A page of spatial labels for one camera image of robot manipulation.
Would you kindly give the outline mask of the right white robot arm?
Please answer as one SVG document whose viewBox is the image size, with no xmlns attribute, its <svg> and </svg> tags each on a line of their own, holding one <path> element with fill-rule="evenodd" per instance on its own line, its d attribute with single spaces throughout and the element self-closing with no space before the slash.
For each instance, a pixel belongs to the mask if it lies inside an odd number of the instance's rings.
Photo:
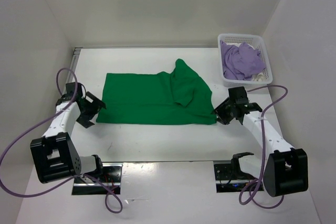
<svg viewBox="0 0 336 224">
<path fill-rule="evenodd" d="M 251 152 L 233 155 L 230 172 L 235 178 L 253 177 L 272 197 L 308 190 L 307 153 L 278 133 L 266 119 L 266 110 L 249 101 L 244 87 L 230 88 L 214 113 L 222 125 L 237 120 L 261 147 L 261 158 Z"/>
</svg>

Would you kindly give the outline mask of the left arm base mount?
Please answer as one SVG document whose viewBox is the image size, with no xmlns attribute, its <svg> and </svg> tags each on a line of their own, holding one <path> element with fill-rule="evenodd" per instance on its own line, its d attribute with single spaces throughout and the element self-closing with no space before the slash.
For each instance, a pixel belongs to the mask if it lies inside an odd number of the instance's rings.
<svg viewBox="0 0 336 224">
<path fill-rule="evenodd" d="M 92 175 L 92 177 L 112 189 L 116 195 L 119 195 L 121 190 L 122 167 L 123 165 L 121 163 L 105 162 L 103 163 L 103 174 Z M 105 195 L 106 193 L 107 191 L 99 183 L 84 176 L 80 176 L 74 180 L 71 192 L 73 196 Z"/>
</svg>

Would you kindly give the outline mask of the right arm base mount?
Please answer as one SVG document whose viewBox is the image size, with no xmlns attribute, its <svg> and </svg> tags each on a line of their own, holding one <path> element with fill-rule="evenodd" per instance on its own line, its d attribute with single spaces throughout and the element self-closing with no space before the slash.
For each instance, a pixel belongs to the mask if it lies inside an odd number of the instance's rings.
<svg viewBox="0 0 336 224">
<path fill-rule="evenodd" d="M 254 179 L 251 175 L 237 177 L 232 171 L 230 161 L 214 162 L 213 166 L 217 193 L 241 192 Z"/>
</svg>

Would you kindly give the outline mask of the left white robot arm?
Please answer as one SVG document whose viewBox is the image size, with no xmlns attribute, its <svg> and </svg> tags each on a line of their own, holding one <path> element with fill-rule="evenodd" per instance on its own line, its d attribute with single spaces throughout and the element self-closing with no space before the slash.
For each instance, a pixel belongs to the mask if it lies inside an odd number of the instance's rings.
<svg viewBox="0 0 336 224">
<path fill-rule="evenodd" d="M 94 125 L 91 121 L 104 102 L 86 91 L 81 83 L 66 84 L 66 92 L 56 102 L 56 116 L 41 138 L 32 140 L 30 150 L 38 179 L 46 184 L 60 179 L 86 174 L 93 182 L 104 178 L 105 169 L 98 155 L 80 156 L 71 140 L 76 123 L 84 128 Z"/>
</svg>

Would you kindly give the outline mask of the green t shirt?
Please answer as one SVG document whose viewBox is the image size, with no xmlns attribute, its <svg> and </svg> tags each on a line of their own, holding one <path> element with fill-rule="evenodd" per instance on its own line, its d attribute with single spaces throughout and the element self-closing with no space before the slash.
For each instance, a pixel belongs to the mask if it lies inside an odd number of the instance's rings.
<svg viewBox="0 0 336 224">
<path fill-rule="evenodd" d="M 171 73 L 107 73 L 98 123 L 187 125 L 216 123 L 212 91 L 184 60 Z"/>
</svg>

